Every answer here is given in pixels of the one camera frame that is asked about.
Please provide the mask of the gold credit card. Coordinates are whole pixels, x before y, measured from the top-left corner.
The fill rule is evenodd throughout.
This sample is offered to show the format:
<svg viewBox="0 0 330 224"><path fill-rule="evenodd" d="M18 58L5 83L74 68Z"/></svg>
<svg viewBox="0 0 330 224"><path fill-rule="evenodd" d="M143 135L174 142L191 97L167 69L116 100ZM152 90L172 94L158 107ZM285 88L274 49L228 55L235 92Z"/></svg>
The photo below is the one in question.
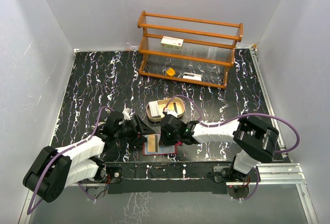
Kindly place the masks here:
<svg viewBox="0 0 330 224"><path fill-rule="evenodd" d="M148 153L158 153L159 149L159 135L148 135L147 138L147 152Z"/></svg>

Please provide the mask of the red card holder wallet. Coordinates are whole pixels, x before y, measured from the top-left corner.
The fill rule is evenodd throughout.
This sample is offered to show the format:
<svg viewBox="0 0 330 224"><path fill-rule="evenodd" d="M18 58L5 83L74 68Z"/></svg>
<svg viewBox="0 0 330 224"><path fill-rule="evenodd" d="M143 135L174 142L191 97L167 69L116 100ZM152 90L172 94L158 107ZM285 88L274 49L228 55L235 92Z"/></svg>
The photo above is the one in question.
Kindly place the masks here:
<svg viewBox="0 0 330 224"><path fill-rule="evenodd" d="M160 142L160 134L145 135L146 141L143 144L143 155L168 155L176 154L177 147L183 143L178 142L175 145L163 146Z"/></svg>

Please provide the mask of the beige oval card tray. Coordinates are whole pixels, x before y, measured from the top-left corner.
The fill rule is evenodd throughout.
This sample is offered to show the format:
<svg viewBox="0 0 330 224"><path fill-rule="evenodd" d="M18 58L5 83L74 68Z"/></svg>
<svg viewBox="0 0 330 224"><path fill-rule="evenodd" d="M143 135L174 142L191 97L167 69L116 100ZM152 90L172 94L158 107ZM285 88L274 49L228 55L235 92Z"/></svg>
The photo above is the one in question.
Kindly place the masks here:
<svg viewBox="0 0 330 224"><path fill-rule="evenodd" d="M178 113L178 118L182 117L185 113L185 106L182 99L175 97L173 100L171 99L163 99L163 100L157 100L159 105L159 110L161 111L161 117L159 118L152 118L150 115L150 109L149 104L146 106L146 113L147 117L152 122L160 122L162 118L164 117L163 109L167 107L168 109L175 110Z"/></svg>

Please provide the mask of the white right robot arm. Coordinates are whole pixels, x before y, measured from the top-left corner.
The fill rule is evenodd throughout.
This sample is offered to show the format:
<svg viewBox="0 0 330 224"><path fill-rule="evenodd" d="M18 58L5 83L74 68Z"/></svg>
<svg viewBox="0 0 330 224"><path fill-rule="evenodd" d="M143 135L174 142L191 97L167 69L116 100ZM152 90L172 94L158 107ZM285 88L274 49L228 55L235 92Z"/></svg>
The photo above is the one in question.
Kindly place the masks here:
<svg viewBox="0 0 330 224"><path fill-rule="evenodd" d="M199 145L207 142L234 142L241 151L230 168L221 171L223 178L242 181L252 168L273 161L279 131L257 117L247 114L229 122L184 123L174 115L166 115L160 122L159 143L172 146L178 142Z"/></svg>

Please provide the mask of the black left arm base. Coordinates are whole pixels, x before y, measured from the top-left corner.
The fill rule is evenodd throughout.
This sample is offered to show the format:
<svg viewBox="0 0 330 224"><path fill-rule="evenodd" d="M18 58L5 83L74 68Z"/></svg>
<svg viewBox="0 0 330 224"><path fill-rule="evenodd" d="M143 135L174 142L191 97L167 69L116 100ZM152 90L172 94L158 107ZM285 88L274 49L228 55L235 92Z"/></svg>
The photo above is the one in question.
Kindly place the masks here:
<svg viewBox="0 0 330 224"><path fill-rule="evenodd" d="M86 194L88 200L94 204L108 194L110 184L118 184L122 182L122 169L120 167L108 167L107 164L92 157L84 161L86 165L95 165L96 173L91 178L85 178L78 181L79 188Z"/></svg>

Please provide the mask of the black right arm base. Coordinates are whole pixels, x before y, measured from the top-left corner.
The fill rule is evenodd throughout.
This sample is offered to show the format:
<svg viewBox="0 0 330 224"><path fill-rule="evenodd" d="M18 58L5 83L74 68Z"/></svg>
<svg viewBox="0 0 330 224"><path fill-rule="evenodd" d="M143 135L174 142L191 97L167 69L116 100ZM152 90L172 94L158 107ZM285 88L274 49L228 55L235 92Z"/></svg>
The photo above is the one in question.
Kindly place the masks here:
<svg viewBox="0 0 330 224"><path fill-rule="evenodd" d="M229 167L222 167L221 169L216 169L219 166L215 166L210 172L207 173L207 177L211 178L211 180L216 183L241 183L241 185L229 186L234 192L234 196L231 196L230 198L232 200L243 202L248 199L251 199L258 190L260 182L260 173L257 166L259 164L260 162L251 158L249 155L243 153L242 151L234 156L232 163ZM252 172L256 177L256 184L253 191L250 192L250 173Z"/></svg>

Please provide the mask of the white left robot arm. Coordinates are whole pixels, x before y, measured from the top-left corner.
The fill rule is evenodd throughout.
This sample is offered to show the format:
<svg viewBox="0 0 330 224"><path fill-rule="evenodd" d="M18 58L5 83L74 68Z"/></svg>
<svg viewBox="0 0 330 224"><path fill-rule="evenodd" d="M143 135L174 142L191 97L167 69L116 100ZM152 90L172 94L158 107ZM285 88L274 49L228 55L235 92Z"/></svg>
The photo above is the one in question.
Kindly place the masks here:
<svg viewBox="0 0 330 224"><path fill-rule="evenodd" d="M106 164L99 156L113 141L122 139L140 145L154 133L139 116L113 111L106 121L97 120L87 138L65 147L44 147L25 174L23 185L47 203L53 202L72 184L105 180Z"/></svg>

